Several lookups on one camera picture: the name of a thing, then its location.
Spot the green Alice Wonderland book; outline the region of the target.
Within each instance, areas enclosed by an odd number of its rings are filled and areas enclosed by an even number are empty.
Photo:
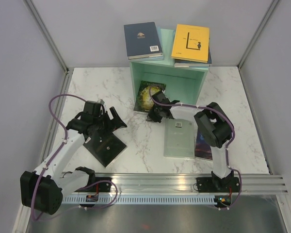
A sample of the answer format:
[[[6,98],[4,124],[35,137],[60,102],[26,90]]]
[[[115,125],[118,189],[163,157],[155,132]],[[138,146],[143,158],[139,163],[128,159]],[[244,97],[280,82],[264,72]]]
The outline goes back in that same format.
[[[148,113],[154,104],[149,95],[149,91],[151,91],[151,95],[154,95],[159,91],[165,90],[165,87],[166,84],[164,83],[141,81],[133,110]]]

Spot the pale green grey book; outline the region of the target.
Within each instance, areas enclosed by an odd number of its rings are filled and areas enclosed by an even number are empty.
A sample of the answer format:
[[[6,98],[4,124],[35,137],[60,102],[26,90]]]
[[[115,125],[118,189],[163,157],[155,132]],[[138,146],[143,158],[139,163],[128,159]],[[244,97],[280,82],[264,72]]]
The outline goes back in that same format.
[[[164,157],[194,158],[194,126],[181,119],[167,119],[164,133]]]

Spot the black glossy book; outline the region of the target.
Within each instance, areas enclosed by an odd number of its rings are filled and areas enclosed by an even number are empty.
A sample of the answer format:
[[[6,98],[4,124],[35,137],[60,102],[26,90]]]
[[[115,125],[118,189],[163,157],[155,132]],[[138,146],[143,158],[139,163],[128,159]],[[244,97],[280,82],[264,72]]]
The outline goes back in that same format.
[[[83,146],[105,168],[127,148],[127,145],[113,133],[100,136],[97,132],[89,136]]]

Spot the purple night sky book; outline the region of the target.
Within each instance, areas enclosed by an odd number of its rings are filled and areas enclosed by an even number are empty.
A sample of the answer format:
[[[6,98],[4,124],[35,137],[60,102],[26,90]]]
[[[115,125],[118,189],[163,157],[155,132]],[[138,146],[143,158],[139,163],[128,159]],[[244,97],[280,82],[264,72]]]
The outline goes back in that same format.
[[[204,140],[204,137],[201,134],[200,130],[197,130],[194,156],[196,158],[212,161],[212,153],[210,146]]]

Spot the teal ocean cover book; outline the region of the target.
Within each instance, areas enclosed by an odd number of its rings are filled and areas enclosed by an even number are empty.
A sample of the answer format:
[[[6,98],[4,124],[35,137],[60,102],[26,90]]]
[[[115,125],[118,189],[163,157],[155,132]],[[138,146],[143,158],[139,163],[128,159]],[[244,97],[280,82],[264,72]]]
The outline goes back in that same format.
[[[208,61],[207,62],[194,62],[194,61],[188,61],[188,60],[180,60],[180,59],[175,59],[174,67],[210,67],[212,65],[212,58],[211,58],[211,53],[210,49],[208,51]]]

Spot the dark blue hardcover book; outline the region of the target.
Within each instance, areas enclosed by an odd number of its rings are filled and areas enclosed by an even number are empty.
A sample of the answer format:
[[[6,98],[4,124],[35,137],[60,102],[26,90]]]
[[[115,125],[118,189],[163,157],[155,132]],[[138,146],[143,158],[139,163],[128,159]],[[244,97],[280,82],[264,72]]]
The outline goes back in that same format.
[[[155,22],[126,24],[124,35],[128,59],[157,57],[163,53]]]

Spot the yellow hardcover book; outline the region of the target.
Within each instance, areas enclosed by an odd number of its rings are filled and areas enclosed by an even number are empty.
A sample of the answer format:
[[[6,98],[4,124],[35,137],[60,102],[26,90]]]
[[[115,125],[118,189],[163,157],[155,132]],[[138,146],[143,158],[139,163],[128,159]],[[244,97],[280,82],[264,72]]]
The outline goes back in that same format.
[[[178,24],[171,57],[173,59],[206,63],[209,56],[210,29]]]

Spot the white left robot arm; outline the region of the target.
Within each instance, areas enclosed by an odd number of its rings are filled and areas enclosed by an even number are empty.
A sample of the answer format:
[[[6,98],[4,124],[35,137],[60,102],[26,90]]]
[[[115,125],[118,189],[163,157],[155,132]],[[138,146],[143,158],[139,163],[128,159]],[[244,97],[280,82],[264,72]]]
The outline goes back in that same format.
[[[64,168],[81,147],[107,167],[127,147],[114,135],[114,131],[126,127],[114,107],[106,111],[103,102],[86,101],[83,111],[65,126],[62,143],[34,171],[21,175],[22,204],[52,215],[63,198],[74,191],[93,191],[97,184],[94,170],[80,166],[63,175]]]

